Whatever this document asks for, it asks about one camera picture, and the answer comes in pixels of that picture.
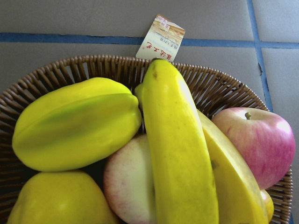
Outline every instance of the tile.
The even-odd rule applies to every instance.
[[[299,0],[253,0],[261,41],[299,42]]]
[[[294,223],[299,223],[299,49],[262,49],[273,111],[291,125],[297,145],[292,165]]]
[[[181,47],[175,62],[202,65],[225,72],[246,84],[265,103],[253,48]]]
[[[0,32],[145,36],[156,14],[186,29],[185,38],[252,41],[246,1],[0,1]]]
[[[27,73],[56,60],[78,55],[135,56],[137,45],[0,42],[0,92]]]

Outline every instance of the brown woven basket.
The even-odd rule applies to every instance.
[[[133,90],[142,80],[150,60],[134,57],[88,55],[47,64],[13,83],[0,95],[0,223],[9,213],[24,183],[36,171],[24,166],[11,147],[14,126],[20,113],[40,96],[66,85],[92,77],[107,77]],[[245,84],[221,71],[207,67],[174,63],[186,80],[199,110],[211,118],[229,107],[253,107],[268,110]],[[101,177],[93,170],[104,161],[83,168],[101,186]],[[292,206],[291,169],[275,186],[267,189],[274,202],[273,224],[288,224]]]

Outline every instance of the apple stem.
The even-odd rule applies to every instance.
[[[247,118],[247,120],[250,120],[251,113],[250,112],[245,113],[245,117]]]

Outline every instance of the tiled floor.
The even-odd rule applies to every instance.
[[[186,29],[175,62],[212,67],[244,82],[290,122],[299,145],[299,0],[0,1],[0,91],[58,59],[135,56],[158,13]],[[298,162],[297,153],[294,223]]]

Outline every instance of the tag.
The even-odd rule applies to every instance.
[[[137,58],[162,58],[173,62],[178,53],[185,30],[158,14],[146,34],[137,54]]]

